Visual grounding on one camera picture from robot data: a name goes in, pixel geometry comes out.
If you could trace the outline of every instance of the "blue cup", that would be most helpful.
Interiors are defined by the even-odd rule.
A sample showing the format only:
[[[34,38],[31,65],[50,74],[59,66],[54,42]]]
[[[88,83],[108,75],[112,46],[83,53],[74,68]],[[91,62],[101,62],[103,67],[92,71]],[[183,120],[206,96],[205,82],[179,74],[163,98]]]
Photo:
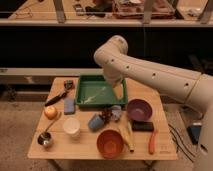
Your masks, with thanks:
[[[102,127],[104,127],[105,123],[100,115],[94,114],[93,117],[88,122],[88,127],[91,131],[95,132]]]

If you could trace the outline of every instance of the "white cup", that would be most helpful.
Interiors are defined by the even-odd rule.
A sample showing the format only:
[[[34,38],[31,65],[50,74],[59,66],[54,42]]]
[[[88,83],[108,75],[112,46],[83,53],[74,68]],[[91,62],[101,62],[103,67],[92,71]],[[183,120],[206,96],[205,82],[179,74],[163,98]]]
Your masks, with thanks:
[[[80,134],[80,122],[76,118],[69,118],[64,122],[63,129],[64,132],[76,139]]]

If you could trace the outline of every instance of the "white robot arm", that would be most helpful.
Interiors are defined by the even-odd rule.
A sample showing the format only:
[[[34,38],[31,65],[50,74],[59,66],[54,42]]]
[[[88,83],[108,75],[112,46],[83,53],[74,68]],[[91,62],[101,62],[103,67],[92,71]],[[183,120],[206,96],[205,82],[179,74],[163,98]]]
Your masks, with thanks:
[[[127,56],[128,44],[113,36],[96,50],[94,59],[110,84],[130,77],[205,114],[194,170],[213,168],[213,77],[200,72],[149,62]]]

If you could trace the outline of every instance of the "teal tray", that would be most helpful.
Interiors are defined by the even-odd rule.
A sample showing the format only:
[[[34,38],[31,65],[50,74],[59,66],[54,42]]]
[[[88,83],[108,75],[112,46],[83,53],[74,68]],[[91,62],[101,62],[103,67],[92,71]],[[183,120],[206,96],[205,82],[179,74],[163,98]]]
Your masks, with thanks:
[[[75,103],[79,107],[124,106],[128,102],[126,81],[123,84],[123,98],[118,100],[110,84],[102,75],[81,75],[78,80]]]

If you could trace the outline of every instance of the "orange bowl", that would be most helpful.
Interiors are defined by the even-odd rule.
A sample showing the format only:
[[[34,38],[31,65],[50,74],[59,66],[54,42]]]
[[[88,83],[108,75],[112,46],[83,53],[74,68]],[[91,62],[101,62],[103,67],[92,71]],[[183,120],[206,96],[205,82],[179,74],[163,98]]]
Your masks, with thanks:
[[[104,158],[111,159],[119,156],[123,147],[123,139],[115,130],[105,130],[98,136],[97,148]]]

